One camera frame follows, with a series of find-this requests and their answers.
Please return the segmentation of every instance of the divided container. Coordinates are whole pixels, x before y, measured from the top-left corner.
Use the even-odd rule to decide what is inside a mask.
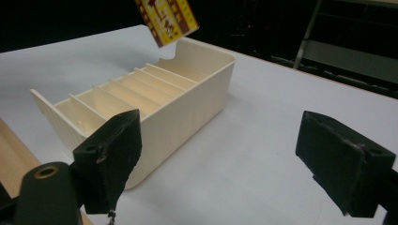
[[[207,123],[224,105],[236,58],[182,38],[176,57],[52,104],[31,93],[62,143],[75,149],[113,115],[140,109],[143,149],[126,188],[133,188]]]

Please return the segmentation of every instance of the white table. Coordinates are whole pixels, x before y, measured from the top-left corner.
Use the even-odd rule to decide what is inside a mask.
[[[136,26],[2,53],[0,116],[42,163],[71,162],[29,89],[55,103],[171,58],[174,48],[158,49],[147,28]],[[237,53],[224,110],[124,192],[117,224],[381,224],[381,207],[373,219],[343,217],[296,157],[304,110],[398,152],[397,100]]]

